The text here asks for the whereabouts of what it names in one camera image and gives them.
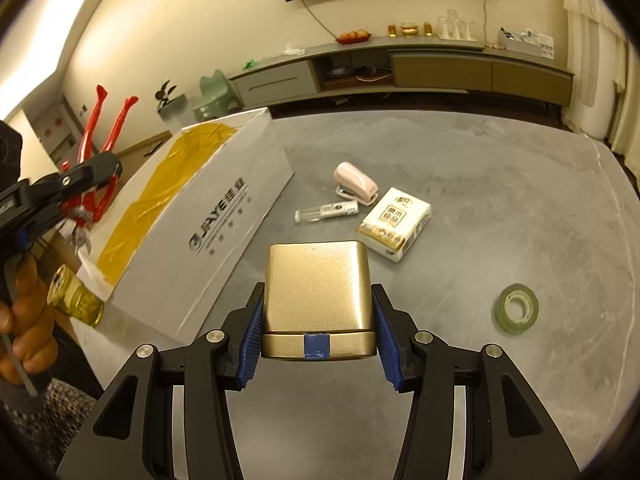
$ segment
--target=wall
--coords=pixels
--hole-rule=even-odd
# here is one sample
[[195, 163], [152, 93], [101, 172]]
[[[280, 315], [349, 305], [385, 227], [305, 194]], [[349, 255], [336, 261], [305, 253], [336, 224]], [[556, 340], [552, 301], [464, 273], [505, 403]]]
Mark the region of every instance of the wall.
[[[386, 34], [388, 23], [435, 23], [449, 7], [476, 22], [482, 40], [483, 0], [306, 0], [335, 34], [366, 28]], [[567, 21], [562, 0], [487, 0], [487, 37], [500, 27], [526, 27], [551, 34], [561, 63], [566, 63]], [[73, 110], [92, 107], [95, 85], [109, 92], [96, 129], [104, 141], [127, 95], [140, 102], [132, 109], [116, 150], [166, 129], [156, 114], [154, 93], [166, 80], [187, 96], [197, 92], [201, 75], [217, 68], [238, 72], [250, 59], [275, 56], [285, 40], [307, 47], [333, 38], [300, 1], [284, 0], [103, 0], [88, 23], [69, 62], [63, 91]]]
[[18, 110], [7, 123], [22, 135], [20, 178], [29, 178], [34, 182], [41, 176], [58, 172], [58, 168], [42, 147], [23, 110]]

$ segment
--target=blue tape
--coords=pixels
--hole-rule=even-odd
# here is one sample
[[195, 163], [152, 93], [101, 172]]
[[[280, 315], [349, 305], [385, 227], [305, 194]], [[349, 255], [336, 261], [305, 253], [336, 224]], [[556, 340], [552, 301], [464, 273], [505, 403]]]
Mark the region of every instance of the blue tape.
[[25, 229], [18, 229], [16, 238], [17, 238], [16, 241], [18, 242], [18, 246], [23, 251], [26, 251], [27, 249], [29, 249], [31, 245], [31, 239], [29, 238], [29, 234], [27, 233], [27, 231], [25, 231]]
[[260, 357], [260, 350], [262, 349], [263, 305], [264, 296], [260, 298], [260, 302], [255, 307], [244, 339], [242, 339], [240, 343], [240, 362], [238, 364], [238, 372], [236, 373], [236, 381], [238, 381], [238, 386], [241, 388], [245, 388], [249, 380], [254, 378], [255, 367]]
[[376, 322], [376, 342], [382, 369], [385, 371], [386, 380], [393, 384], [398, 391], [402, 387], [404, 379], [400, 371], [400, 350], [396, 344], [396, 338], [391, 331], [382, 306], [375, 294], [372, 294], [373, 313]]
[[305, 360], [328, 359], [331, 355], [329, 334], [305, 334]]

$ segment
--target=patterned fabric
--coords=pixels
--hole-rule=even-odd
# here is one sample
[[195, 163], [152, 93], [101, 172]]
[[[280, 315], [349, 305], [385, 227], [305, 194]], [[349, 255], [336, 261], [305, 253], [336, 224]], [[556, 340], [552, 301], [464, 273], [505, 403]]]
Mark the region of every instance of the patterned fabric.
[[95, 399], [63, 381], [52, 379], [44, 395], [42, 406], [25, 415], [4, 409], [28, 445], [53, 470], [58, 468], [80, 426], [95, 406]]

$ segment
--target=cabinet drawer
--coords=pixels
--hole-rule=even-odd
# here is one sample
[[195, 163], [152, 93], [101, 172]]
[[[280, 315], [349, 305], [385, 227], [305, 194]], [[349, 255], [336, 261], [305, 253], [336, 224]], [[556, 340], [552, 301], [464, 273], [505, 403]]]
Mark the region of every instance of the cabinet drawer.
[[468, 54], [392, 54], [396, 86], [491, 91], [491, 60]]
[[289, 99], [318, 92], [311, 63], [299, 61], [235, 79], [246, 106]]
[[547, 68], [494, 60], [493, 80], [494, 92], [563, 106], [568, 106], [571, 100], [572, 77]]

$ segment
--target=tape roll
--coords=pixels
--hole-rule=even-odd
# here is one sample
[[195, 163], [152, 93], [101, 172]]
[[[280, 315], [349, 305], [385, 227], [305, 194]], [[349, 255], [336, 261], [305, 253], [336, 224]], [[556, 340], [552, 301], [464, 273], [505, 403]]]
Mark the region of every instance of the tape roll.
[[[507, 306], [511, 301], [520, 301], [524, 306], [524, 316], [513, 319], [507, 314]], [[528, 330], [538, 319], [538, 298], [526, 285], [514, 283], [505, 288], [495, 302], [495, 320], [501, 329], [509, 334], [518, 335]]]

